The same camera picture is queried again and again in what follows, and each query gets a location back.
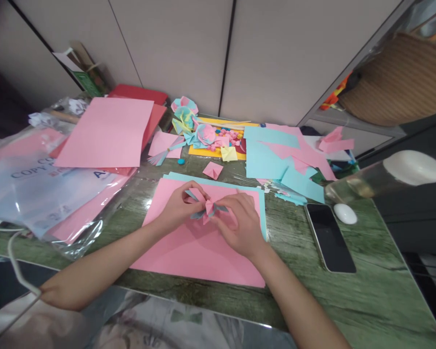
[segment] hand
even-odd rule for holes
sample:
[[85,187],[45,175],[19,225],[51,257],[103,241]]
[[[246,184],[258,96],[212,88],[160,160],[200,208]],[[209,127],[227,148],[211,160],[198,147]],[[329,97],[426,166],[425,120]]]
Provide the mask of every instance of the hand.
[[263,239],[260,218],[255,211],[253,198],[245,193],[239,193],[225,196],[216,204],[226,206],[233,211],[238,227],[235,230],[230,229],[216,215],[210,220],[218,225],[228,245],[252,262],[269,246]]
[[187,182],[173,191],[165,208],[157,218],[162,222],[162,224],[168,225],[169,232],[172,232],[174,229],[179,227],[192,214],[205,209],[205,203],[197,202],[189,204],[185,202],[189,196],[186,194],[186,190],[190,188],[198,189],[206,200],[210,199],[210,196],[208,196],[208,194],[203,191],[202,187],[194,181]]

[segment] table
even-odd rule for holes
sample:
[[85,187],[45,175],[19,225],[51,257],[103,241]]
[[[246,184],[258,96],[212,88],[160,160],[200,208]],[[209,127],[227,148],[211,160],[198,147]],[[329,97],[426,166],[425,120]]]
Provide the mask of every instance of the table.
[[[185,165],[165,159],[150,165],[142,154],[130,197],[118,209],[88,253],[141,227],[159,179],[170,171],[207,178],[202,174],[210,158],[190,156],[183,148]],[[224,163],[222,182],[252,186],[245,163]],[[356,274],[335,274],[322,268],[301,206],[265,194],[269,242],[283,261],[321,303],[352,345],[358,348],[436,348],[436,322],[400,252],[371,200],[351,205],[358,215],[352,226],[339,222],[357,267]],[[0,254],[6,255],[11,234],[0,232]],[[35,239],[15,241],[17,258],[62,269],[70,262]],[[140,270],[128,270],[116,285],[223,314],[286,329],[267,288],[253,288],[195,280]]]

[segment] smartphone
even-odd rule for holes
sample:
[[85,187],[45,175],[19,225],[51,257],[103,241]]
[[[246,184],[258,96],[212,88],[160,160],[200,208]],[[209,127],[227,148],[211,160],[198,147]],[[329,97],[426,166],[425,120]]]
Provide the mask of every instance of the smartphone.
[[305,211],[324,267],[330,272],[357,272],[331,208],[306,204]]

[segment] wicker basket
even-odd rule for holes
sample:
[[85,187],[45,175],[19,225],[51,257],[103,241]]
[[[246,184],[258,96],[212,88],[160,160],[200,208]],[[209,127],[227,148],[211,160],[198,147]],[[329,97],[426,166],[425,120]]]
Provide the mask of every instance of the wicker basket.
[[398,33],[339,98],[357,118],[396,126],[436,113],[436,42]]

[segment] yellow sheet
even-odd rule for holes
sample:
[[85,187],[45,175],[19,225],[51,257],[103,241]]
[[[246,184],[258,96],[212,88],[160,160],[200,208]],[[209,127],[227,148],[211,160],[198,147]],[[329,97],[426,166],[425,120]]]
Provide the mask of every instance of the yellow sheet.
[[[200,117],[199,119],[201,119],[202,121],[205,121],[205,122],[211,122],[211,123],[215,123],[215,124],[227,124],[227,123],[230,122],[229,120],[210,119],[210,118],[202,118],[202,117]],[[236,124],[236,126],[253,126],[253,127],[258,127],[260,125],[259,124],[254,124],[254,123],[242,123],[242,124]],[[189,147],[189,154],[191,154],[191,155],[199,155],[199,156],[215,157],[215,158],[220,158],[221,157],[221,152],[219,152],[217,150],[212,152],[211,150],[208,150],[208,149],[194,149],[194,147],[192,145]],[[247,156],[245,154],[237,153],[237,159],[238,160],[246,160]]]

